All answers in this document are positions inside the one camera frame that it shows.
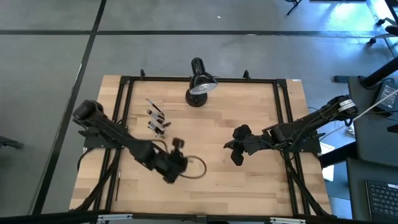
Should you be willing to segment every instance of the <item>wooden table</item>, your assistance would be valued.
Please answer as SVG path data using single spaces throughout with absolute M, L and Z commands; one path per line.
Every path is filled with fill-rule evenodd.
M 111 117 L 120 76 L 106 75 L 98 101 Z M 294 119 L 308 114 L 300 80 L 287 80 Z M 194 108 L 185 102 L 186 82 L 135 81 L 127 125 L 136 138 L 154 139 L 147 128 L 150 119 L 146 110 L 149 98 L 162 103 L 168 121 L 166 143 L 171 147 L 174 137 L 185 140 L 183 153 L 201 157 L 208 166 L 207 174 L 197 180 L 179 177 L 166 184 L 162 176 L 138 164 L 127 149 L 123 149 L 119 169 L 121 181 L 118 201 L 112 202 L 113 212 L 175 213 L 207 215 L 292 215 L 287 176 L 279 152 L 259 151 L 244 155 L 237 167 L 230 159 L 231 150 L 223 149 L 232 140 L 234 128 L 248 124 L 254 134 L 277 123 L 274 92 L 271 84 L 219 83 L 208 93 L 207 103 Z M 287 121 L 285 108 L 284 120 Z M 70 208 L 79 206 L 98 181 L 104 149 L 95 149 L 82 160 L 73 191 Z M 301 153 L 305 183 L 317 202 L 331 212 L 320 163 L 311 153 Z M 187 175 L 197 175 L 203 165 L 188 164 Z M 298 209 L 303 212 L 299 188 L 296 186 Z M 101 208 L 107 193 L 104 188 Z

